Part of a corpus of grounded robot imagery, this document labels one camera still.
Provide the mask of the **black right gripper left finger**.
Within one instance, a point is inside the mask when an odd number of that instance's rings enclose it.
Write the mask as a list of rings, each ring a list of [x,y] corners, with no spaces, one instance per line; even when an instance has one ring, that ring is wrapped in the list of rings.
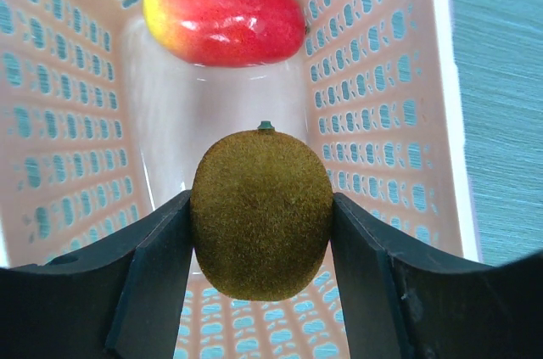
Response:
[[[3,358],[171,358],[193,245],[190,193],[46,265],[1,271]]]

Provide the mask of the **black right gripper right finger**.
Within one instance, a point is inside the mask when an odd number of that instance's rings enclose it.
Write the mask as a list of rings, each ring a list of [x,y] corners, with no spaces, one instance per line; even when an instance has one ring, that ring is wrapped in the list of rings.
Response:
[[[542,255],[492,267],[336,194],[331,246],[353,358],[539,358]]]

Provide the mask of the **brown kiwi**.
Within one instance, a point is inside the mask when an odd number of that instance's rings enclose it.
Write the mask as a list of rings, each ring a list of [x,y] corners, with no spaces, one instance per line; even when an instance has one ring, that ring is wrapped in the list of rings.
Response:
[[[238,300],[286,300],[323,262],[333,189],[308,145],[262,121],[206,151],[190,217],[195,255],[213,287]]]

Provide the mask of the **pink plastic basket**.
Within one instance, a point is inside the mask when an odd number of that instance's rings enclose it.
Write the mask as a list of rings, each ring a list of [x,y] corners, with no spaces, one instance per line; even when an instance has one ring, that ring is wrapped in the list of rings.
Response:
[[[299,0],[299,55],[255,72],[327,168],[333,188],[439,249],[478,260],[467,203],[462,111],[450,32],[433,0]],[[1,259],[46,263],[147,215],[148,176],[129,124],[124,42],[142,0],[1,0]]]

